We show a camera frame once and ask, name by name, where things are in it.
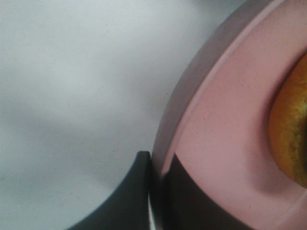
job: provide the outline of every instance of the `white surface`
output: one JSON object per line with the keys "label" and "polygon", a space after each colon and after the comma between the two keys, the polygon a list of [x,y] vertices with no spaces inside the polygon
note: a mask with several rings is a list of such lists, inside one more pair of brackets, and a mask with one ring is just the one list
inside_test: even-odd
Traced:
{"label": "white surface", "polygon": [[0,229],[59,230],[151,150],[180,75],[244,0],[1,3]]}

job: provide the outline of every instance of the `pink dish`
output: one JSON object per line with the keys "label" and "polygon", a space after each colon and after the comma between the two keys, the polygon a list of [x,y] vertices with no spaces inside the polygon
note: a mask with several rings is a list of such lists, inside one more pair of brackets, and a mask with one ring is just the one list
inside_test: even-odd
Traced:
{"label": "pink dish", "polygon": [[305,229],[306,190],[273,161],[267,120],[282,82],[306,52],[306,0],[243,4],[173,92],[153,150],[158,185],[176,155],[194,183],[242,223]]}

